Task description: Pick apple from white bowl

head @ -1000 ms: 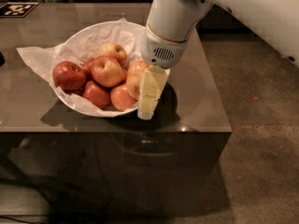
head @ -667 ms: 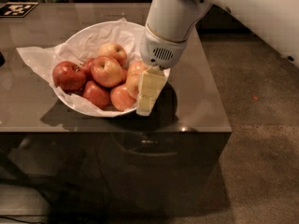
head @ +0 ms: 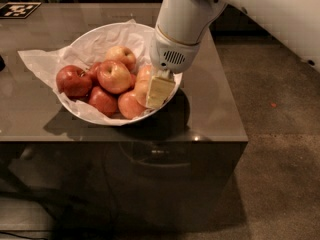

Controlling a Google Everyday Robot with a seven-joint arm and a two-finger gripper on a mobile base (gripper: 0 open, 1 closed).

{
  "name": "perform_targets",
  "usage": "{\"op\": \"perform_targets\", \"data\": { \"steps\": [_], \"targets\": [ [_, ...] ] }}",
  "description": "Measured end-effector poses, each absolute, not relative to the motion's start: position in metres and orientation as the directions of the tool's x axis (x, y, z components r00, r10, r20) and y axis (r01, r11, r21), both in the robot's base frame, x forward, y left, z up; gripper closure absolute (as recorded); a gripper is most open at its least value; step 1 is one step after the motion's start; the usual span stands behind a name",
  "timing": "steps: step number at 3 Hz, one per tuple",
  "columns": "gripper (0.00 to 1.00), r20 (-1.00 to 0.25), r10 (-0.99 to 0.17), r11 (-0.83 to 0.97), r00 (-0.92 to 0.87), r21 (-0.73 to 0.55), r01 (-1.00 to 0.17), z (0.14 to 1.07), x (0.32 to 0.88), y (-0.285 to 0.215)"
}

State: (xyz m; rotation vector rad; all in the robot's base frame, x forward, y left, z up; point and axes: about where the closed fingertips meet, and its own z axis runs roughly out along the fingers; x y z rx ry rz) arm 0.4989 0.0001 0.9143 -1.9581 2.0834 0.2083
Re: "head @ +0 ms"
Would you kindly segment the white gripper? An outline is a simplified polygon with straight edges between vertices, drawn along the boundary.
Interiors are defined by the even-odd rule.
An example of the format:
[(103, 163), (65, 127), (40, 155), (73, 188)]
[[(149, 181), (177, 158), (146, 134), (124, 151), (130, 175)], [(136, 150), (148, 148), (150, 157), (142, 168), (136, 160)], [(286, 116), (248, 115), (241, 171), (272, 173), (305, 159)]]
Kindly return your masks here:
[(192, 65), (199, 47), (199, 44), (185, 45), (173, 41), (159, 27), (155, 28), (149, 50), (155, 68), (151, 71), (146, 95), (148, 108), (159, 109), (164, 104), (176, 85), (173, 73), (186, 71)]

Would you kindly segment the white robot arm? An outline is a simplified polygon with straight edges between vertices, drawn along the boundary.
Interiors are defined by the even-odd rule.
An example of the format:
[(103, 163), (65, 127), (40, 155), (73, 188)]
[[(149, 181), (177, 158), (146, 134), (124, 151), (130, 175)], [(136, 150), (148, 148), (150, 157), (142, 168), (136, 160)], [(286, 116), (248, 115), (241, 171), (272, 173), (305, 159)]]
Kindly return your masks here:
[(320, 0), (162, 0), (149, 49), (148, 108), (170, 98), (173, 77), (191, 67), (209, 26), (233, 17), (250, 20), (320, 70)]

